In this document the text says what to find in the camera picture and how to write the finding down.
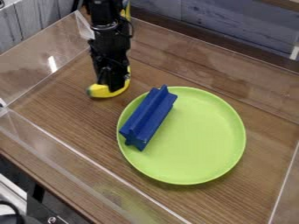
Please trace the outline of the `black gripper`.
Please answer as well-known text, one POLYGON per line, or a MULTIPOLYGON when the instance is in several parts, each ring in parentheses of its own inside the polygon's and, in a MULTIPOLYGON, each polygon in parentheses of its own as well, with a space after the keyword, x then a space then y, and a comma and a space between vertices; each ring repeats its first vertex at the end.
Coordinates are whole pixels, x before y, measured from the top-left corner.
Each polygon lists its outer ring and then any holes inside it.
POLYGON ((97 84, 108 84, 109 91, 116 92, 125 86, 128 75, 129 23, 93 24, 90 30, 94 38, 88 41, 88 45, 97 84))

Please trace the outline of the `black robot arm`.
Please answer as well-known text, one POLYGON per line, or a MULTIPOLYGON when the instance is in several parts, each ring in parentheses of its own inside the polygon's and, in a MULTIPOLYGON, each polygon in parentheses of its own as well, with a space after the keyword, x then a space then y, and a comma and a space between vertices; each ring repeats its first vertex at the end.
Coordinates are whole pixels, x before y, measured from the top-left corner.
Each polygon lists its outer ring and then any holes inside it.
POLYGON ((88 88, 90 97, 109 97, 125 89, 130 48, 129 21, 121 15, 122 0, 86 0, 90 30, 89 56, 96 73, 96 83, 88 88))

